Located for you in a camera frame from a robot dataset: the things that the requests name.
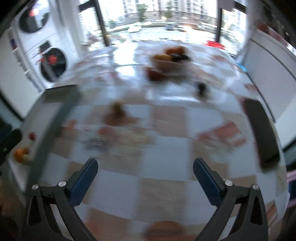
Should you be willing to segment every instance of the dryer door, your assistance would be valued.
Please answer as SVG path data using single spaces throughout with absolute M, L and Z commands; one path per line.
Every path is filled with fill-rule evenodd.
M 20 29 L 25 33 L 35 33 L 41 30 L 49 18 L 47 0 L 33 0 L 20 17 Z
M 58 79 L 67 69 L 67 60 L 65 55 L 58 48 L 51 48 L 46 53 L 43 53 L 43 55 L 46 57 L 49 63 L 49 66 L 51 67 L 53 73 Z M 47 81 L 53 82 L 42 64 L 41 64 L 41 74 Z

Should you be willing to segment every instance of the fruit bowl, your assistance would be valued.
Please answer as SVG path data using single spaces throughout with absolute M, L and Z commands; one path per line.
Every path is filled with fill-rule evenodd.
M 184 75 L 186 74 L 186 69 L 188 62 L 181 60 L 179 62 L 172 62 L 168 60 L 156 60 L 151 58 L 151 63 L 155 69 L 158 71 L 167 74 L 167 75 Z
M 177 46 L 165 49 L 165 54 L 151 56 L 153 67 L 166 75 L 184 76 L 187 72 L 188 61 L 187 48 Z

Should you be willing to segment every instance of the blue gripper pad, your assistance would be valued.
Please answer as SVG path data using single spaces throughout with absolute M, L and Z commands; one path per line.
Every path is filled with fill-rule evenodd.
M 98 173 L 98 162 L 89 158 L 83 167 L 72 174 L 68 180 L 67 195 L 71 207 L 80 205 L 93 179 Z
M 193 163 L 193 172 L 205 192 L 211 205 L 219 207 L 223 200 L 223 179 L 212 171 L 202 158 Z

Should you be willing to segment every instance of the table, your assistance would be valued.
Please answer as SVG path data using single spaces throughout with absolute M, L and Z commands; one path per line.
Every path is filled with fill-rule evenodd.
M 142 41 L 98 50 L 56 84 L 79 84 L 83 97 L 54 140 L 40 183 L 56 185 L 96 158 L 98 174 L 75 209 L 98 240 L 159 240 L 165 229 L 176 240 L 194 240 L 216 209 L 193 174 L 193 161 L 202 157 L 235 185 L 259 185 L 270 235 L 277 235 L 288 201 L 283 153 L 277 167 L 260 168 L 241 105 L 250 98 L 265 107 L 262 98 L 227 53 L 204 45 L 182 43 L 192 58 L 186 76 L 150 82 L 149 56 L 177 44 Z M 196 81 L 211 87 L 210 99 L 198 98 Z M 117 100 L 126 118 L 109 126 L 105 116 Z

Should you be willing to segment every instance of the red bucket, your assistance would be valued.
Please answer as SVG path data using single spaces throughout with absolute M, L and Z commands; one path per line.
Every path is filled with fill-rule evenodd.
M 210 46 L 210 47 L 214 47 L 214 48 L 225 49 L 225 46 L 223 44 L 219 44 L 219 43 L 214 42 L 214 41 L 207 40 L 206 45 Z

